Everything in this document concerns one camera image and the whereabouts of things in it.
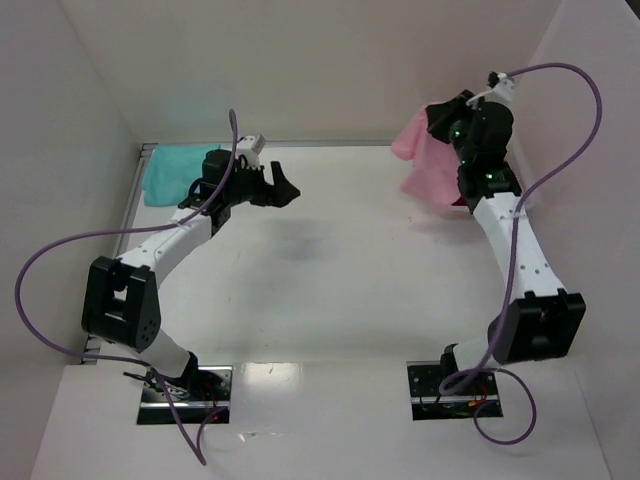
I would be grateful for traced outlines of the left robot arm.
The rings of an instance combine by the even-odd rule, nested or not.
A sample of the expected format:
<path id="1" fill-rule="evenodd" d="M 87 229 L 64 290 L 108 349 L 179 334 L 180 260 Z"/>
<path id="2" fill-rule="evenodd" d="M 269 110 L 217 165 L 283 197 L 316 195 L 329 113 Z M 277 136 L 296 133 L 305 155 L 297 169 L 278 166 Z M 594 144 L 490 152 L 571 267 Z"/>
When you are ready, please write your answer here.
<path id="1" fill-rule="evenodd" d="M 249 203 L 283 208 L 300 191 L 280 163 L 272 162 L 267 182 L 258 155 L 212 150 L 202 173 L 190 185 L 166 229 L 119 257 L 104 256 L 90 266 L 81 325 L 85 332 L 117 344 L 157 371 L 182 401 L 211 387 L 213 375 L 201 372 L 196 355 L 179 346 L 161 327 L 159 288 L 196 248 L 216 235 L 234 206 Z"/>

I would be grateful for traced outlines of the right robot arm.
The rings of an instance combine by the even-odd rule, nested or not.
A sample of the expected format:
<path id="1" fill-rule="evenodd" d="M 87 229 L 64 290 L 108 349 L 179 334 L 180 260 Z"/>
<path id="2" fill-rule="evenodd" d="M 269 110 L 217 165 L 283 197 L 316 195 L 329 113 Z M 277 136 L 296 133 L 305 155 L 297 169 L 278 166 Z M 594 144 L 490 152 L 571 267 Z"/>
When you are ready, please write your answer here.
<path id="1" fill-rule="evenodd" d="M 523 189 L 506 160 L 513 115 L 498 102 L 463 91 L 426 109 L 431 137 L 453 147 L 461 198 L 485 233 L 505 282 L 501 312 L 486 334 L 447 346 L 442 386 L 452 388 L 475 367 L 566 356 L 586 313 L 548 263 L 524 206 Z"/>

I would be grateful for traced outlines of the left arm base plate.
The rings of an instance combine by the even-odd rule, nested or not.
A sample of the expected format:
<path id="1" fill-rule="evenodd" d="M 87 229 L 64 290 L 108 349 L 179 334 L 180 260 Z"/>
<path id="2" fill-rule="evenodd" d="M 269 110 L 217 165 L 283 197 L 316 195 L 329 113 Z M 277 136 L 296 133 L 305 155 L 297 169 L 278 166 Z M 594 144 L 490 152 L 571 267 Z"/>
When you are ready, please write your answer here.
<path id="1" fill-rule="evenodd" d="M 228 424 L 233 380 L 232 366 L 201 366 L 199 374 L 204 378 L 195 389 L 187 393 L 166 382 L 178 416 L 184 424 L 202 423 L 208 416 L 212 424 Z M 151 375 L 133 374 L 142 382 L 141 399 L 136 419 L 137 425 L 170 425 L 174 418 L 169 402 L 157 380 Z"/>

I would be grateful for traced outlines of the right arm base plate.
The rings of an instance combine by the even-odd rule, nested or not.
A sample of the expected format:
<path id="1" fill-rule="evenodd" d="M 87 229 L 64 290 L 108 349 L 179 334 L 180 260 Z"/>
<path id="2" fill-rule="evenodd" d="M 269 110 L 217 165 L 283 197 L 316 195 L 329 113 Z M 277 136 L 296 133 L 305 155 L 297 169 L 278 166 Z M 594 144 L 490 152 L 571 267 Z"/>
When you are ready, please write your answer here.
<path id="1" fill-rule="evenodd" d="M 503 411 L 497 383 L 492 374 L 481 373 L 462 393 L 442 396 L 444 378 L 438 362 L 408 362 L 407 377 L 414 421 L 500 418 Z"/>

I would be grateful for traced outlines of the pink t shirt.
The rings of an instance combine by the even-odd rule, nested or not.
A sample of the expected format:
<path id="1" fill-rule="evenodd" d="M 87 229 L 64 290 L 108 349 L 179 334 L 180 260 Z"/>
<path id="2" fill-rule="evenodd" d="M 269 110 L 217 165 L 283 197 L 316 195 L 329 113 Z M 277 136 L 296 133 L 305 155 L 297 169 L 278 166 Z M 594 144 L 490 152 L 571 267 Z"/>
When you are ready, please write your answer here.
<path id="1" fill-rule="evenodd" d="M 428 120 L 427 105 L 423 105 L 394 139 L 391 152 L 411 164 L 400 190 L 432 213 L 447 216 L 460 201 L 459 160 L 451 145 L 427 131 Z"/>

